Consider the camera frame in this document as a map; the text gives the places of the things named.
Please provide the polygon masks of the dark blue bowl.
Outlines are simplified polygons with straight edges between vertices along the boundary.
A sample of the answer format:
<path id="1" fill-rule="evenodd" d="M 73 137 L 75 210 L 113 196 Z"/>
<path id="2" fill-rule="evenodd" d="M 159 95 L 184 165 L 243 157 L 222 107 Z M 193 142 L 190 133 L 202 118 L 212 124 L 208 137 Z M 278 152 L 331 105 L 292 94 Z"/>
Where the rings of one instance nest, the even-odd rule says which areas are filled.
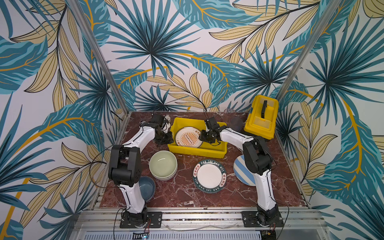
<path id="1" fill-rule="evenodd" d="M 155 181 L 148 176 L 143 176 L 139 180 L 139 187 L 140 187 L 140 192 L 144 201 L 146 203 L 151 201 L 156 191 Z"/>

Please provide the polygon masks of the light green bowl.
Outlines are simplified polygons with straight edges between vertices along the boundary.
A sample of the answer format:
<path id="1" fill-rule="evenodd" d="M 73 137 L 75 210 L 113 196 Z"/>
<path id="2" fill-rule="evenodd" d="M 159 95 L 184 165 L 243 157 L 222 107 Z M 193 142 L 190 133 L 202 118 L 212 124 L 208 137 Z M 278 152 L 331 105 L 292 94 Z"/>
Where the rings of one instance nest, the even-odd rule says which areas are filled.
<path id="1" fill-rule="evenodd" d="M 149 168 L 156 179 L 168 181 L 178 170 L 178 160 L 170 151 L 159 151 L 151 157 Z"/>

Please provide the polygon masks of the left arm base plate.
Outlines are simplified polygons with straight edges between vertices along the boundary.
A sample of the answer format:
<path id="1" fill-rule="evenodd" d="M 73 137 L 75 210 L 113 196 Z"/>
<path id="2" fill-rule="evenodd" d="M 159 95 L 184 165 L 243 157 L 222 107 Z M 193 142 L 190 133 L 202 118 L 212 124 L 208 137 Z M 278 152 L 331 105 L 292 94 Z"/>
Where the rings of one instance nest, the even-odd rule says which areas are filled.
<path id="1" fill-rule="evenodd" d="M 123 212 L 121 216 L 121 229 L 140 229 L 149 227 L 150 229 L 159 229 L 162 226 L 162 212 L 143 212 L 132 214 Z"/>

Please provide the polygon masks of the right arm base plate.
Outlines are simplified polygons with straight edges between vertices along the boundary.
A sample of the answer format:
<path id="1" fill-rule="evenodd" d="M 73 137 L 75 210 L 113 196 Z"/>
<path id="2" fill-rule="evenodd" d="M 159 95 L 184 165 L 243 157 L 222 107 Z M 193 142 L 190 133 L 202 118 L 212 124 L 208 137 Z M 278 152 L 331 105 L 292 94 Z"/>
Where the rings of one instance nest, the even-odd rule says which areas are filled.
<path id="1" fill-rule="evenodd" d="M 268 217 L 257 211 L 243 211 L 241 212 L 241 215 L 245 228 L 274 228 L 284 226 L 284 221 L 280 214 L 277 214 L 274 217 Z"/>

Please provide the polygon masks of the green rim lettered plate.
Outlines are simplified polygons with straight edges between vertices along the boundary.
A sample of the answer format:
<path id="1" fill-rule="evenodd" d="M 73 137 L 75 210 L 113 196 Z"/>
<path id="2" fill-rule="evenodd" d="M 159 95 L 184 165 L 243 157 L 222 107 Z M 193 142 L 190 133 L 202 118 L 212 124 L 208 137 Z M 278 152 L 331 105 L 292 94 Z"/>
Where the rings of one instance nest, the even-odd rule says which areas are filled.
<path id="1" fill-rule="evenodd" d="M 227 171 L 215 160 L 202 160 L 193 170 L 195 186 L 207 194 L 215 194 L 224 189 L 227 182 Z"/>

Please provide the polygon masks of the left aluminium corner post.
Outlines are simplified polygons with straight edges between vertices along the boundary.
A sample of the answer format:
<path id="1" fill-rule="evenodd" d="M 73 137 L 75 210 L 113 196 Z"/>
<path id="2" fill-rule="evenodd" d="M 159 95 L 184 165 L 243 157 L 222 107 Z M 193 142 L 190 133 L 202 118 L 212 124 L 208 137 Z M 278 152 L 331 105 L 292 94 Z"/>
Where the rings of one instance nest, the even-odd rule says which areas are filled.
<path id="1" fill-rule="evenodd" d="M 90 45 L 91 50 L 94 52 L 95 58 L 96 58 L 97 62 L 99 63 L 104 75 L 106 76 L 106 79 L 107 79 L 109 85 L 111 86 L 112 92 L 115 94 L 119 106 L 123 110 L 124 115 L 128 116 L 130 112 L 129 112 L 126 104 L 125 104 L 124 99 L 122 98 L 122 96 L 119 92 L 118 86 L 117 86 L 117 84 L 113 78 L 113 75 L 112 75 L 112 73 L 111 73 L 111 71 L 107 65 L 107 62 L 106 62 L 106 60 L 102 54 L 102 51 L 99 47 L 99 44 L 97 43 L 97 40 L 96 40 L 95 35 L 94 35 L 92 28 L 91 28 L 91 23 L 88 23 L 86 15 L 83 13 L 82 8 L 79 4 L 79 1 L 69 0 L 68 4 L 69 4 L 69 7 L 72 9 L 73 14 L 75 16 L 75 19 L 78 21 L 78 24 L 79 24 L 81 30 L 83 31 L 83 33 L 84 33 L 84 35 L 85 35 L 85 37 L 86 37 L 86 39 Z"/>

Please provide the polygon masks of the blue white striped plate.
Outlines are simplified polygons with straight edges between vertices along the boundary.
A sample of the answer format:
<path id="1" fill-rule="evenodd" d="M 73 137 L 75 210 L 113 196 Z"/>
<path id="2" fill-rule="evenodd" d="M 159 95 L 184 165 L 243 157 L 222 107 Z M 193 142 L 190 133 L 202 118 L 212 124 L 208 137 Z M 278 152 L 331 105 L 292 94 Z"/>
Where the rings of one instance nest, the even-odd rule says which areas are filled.
<path id="1" fill-rule="evenodd" d="M 235 159 L 233 169 L 236 177 L 243 184 L 251 187 L 256 186 L 256 181 L 253 173 L 251 173 L 246 167 L 244 155 L 240 155 Z"/>

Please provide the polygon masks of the grey translucent cup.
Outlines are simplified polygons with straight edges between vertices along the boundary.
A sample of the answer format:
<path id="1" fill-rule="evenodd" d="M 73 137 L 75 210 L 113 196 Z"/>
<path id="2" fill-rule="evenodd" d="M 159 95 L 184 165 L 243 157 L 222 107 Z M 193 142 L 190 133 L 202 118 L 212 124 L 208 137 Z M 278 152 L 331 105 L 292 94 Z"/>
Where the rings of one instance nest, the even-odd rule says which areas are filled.
<path id="1" fill-rule="evenodd" d="M 236 132 L 240 132 L 244 128 L 244 121 L 239 117 L 233 117 L 230 120 L 229 127 Z"/>

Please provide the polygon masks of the aluminium frame rail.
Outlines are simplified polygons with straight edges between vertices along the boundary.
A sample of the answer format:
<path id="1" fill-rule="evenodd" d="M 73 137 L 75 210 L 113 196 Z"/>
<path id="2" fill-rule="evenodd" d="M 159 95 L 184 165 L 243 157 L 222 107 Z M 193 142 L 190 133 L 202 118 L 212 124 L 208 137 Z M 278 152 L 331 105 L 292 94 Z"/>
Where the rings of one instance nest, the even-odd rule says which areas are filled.
<path id="1" fill-rule="evenodd" d="M 242 212 L 254 207 L 150 208 L 161 212 L 155 220 L 160 228 L 121 229 L 118 209 L 84 211 L 76 222 L 71 240 L 329 240 L 329 229 L 318 210 L 282 207 L 283 226 L 246 228 Z"/>

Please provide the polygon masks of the clear pink cup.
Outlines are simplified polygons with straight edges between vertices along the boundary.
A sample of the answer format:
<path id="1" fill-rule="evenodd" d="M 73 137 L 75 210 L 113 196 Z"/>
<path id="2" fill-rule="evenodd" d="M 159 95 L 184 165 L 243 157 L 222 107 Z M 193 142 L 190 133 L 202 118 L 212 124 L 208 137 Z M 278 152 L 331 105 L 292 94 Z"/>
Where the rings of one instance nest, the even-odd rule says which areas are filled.
<path id="1" fill-rule="evenodd" d="M 233 109 L 225 109 L 223 113 L 223 117 L 226 119 L 231 119 L 236 115 L 236 111 Z"/>

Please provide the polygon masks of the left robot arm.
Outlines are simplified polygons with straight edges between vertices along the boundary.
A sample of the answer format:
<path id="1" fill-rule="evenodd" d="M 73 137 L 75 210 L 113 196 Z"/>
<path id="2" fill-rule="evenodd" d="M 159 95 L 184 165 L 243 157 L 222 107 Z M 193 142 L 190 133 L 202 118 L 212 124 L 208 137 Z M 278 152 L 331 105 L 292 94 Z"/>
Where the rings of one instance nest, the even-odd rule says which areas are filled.
<path id="1" fill-rule="evenodd" d="M 151 141 L 159 145 L 173 143 L 170 128 L 170 116 L 152 114 L 149 121 L 140 122 L 138 132 L 131 139 L 111 149 L 108 177 L 120 189 L 126 202 L 122 220 L 137 228 L 149 221 L 148 209 L 139 186 L 142 174 L 141 152 Z"/>

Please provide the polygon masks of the right aluminium corner post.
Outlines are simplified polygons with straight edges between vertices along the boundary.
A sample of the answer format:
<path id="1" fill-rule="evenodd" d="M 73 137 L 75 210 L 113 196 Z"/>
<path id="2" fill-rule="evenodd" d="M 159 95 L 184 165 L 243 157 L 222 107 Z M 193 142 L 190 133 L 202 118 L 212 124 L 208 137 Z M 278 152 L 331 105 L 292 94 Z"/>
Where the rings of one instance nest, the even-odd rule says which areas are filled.
<path id="1" fill-rule="evenodd" d="M 305 44 L 303 44 L 303 46 L 298 48 L 298 50 L 300 49 L 301 51 L 297 58 L 295 58 L 295 62 L 292 68 L 290 69 L 288 76 L 286 77 L 284 83 L 281 85 L 281 88 L 279 89 L 276 95 L 276 99 L 278 101 L 282 100 L 285 92 L 291 85 L 303 61 L 313 49 L 315 43 L 322 35 L 322 32 L 327 27 L 328 22 L 330 21 L 331 17 L 335 13 L 337 7 L 340 5 L 341 2 L 342 1 L 323 1 L 323 4 L 319 6 L 317 17 L 314 18 L 314 20 L 316 21 L 313 22 L 311 27 L 308 29 L 306 42 Z"/>

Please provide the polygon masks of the orange sunburst plate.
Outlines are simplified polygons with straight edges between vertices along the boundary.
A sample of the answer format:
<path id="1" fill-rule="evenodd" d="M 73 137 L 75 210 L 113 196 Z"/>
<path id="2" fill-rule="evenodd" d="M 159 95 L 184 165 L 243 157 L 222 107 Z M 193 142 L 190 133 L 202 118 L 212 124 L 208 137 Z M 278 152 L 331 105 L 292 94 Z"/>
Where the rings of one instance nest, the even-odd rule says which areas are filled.
<path id="1" fill-rule="evenodd" d="M 175 136 L 176 144 L 181 147 L 199 148 L 202 141 L 199 140 L 201 131 L 194 127 L 180 129 Z"/>

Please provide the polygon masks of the aluminium corner post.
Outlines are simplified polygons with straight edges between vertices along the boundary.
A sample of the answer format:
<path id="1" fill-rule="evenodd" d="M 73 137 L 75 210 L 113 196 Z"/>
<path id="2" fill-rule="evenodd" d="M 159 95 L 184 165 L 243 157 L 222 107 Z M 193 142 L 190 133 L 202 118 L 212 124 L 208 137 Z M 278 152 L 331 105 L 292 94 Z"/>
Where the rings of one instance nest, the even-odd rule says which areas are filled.
<path id="1" fill-rule="evenodd" d="M 282 100 L 285 92 L 291 85 L 303 61 L 313 49 L 315 43 L 322 35 L 322 32 L 327 27 L 328 22 L 330 21 L 331 17 L 335 13 L 337 7 L 340 5 L 341 2 L 342 1 L 323 1 L 323 4 L 319 6 L 317 17 L 314 18 L 314 20 L 316 21 L 313 22 L 311 27 L 308 29 L 306 42 L 305 44 L 303 44 L 303 46 L 298 48 L 298 50 L 300 49 L 301 51 L 297 58 L 295 58 L 295 62 L 292 68 L 290 69 L 288 76 L 286 77 L 284 83 L 281 85 L 281 88 L 279 89 L 276 95 L 276 99 L 278 101 Z"/>
<path id="2" fill-rule="evenodd" d="M 102 54 L 102 51 L 99 47 L 99 44 L 97 43 L 97 40 L 96 40 L 95 35 L 94 35 L 92 28 L 91 28 L 91 23 L 88 23 L 86 15 L 83 13 L 82 8 L 79 4 L 79 1 L 69 0 L 68 4 L 69 4 L 69 7 L 72 9 L 73 14 L 75 16 L 75 19 L 78 21 L 78 24 L 79 24 L 81 30 L 83 31 L 83 33 L 84 33 L 84 35 L 85 35 L 85 37 L 86 37 L 86 39 L 90 45 L 91 50 L 94 52 L 95 58 L 96 58 L 97 62 L 99 63 L 104 75 L 106 76 L 106 79 L 107 79 L 109 85 L 111 86 L 112 92 L 115 94 L 119 106 L 123 110 L 124 115 L 128 116 L 130 112 L 129 112 L 126 104 L 125 104 L 124 99 L 122 98 L 122 96 L 119 92 L 118 86 L 117 86 L 117 84 L 113 78 L 113 75 L 112 75 L 112 73 L 111 73 L 111 71 L 107 65 L 107 62 L 106 62 L 106 60 Z"/>

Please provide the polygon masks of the yellow black toolbox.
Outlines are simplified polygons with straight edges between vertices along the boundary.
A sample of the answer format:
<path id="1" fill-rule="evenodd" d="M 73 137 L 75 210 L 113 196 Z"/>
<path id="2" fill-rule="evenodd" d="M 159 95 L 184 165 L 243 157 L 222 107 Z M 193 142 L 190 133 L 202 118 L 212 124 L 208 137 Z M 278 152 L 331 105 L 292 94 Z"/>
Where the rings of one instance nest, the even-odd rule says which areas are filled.
<path id="1" fill-rule="evenodd" d="M 244 131 L 270 141 L 275 136 L 279 102 L 270 97 L 257 95 L 251 105 Z"/>

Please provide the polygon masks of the yellow plastic bin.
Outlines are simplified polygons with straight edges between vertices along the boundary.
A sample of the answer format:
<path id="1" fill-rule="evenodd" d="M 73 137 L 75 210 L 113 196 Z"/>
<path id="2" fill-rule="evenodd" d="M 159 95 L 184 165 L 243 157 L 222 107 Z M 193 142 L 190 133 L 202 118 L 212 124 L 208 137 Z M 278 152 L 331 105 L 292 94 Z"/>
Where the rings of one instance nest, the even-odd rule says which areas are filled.
<path id="1" fill-rule="evenodd" d="M 186 118 L 175 118 L 171 126 L 174 142 L 169 144 L 169 151 L 174 154 L 194 155 L 207 158 L 222 159 L 228 151 L 228 144 L 213 144 L 199 139 L 202 130 L 206 129 L 205 121 Z"/>

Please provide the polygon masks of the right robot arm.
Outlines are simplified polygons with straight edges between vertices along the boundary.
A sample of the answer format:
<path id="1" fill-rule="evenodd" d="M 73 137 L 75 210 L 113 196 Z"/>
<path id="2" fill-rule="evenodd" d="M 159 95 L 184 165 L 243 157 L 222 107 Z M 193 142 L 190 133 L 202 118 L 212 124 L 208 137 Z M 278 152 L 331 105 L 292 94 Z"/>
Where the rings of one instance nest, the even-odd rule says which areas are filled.
<path id="1" fill-rule="evenodd" d="M 227 126 L 220 126 L 214 117 L 205 120 L 206 129 L 201 131 L 199 139 L 202 142 L 214 144 L 226 142 L 244 154 L 245 165 L 255 178 L 257 189 L 257 216 L 252 218 L 263 227 L 279 226 L 283 219 L 275 200 L 272 187 L 272 163 L 266 141 L 261 137 L 251 137 L 239 133 Z"/>

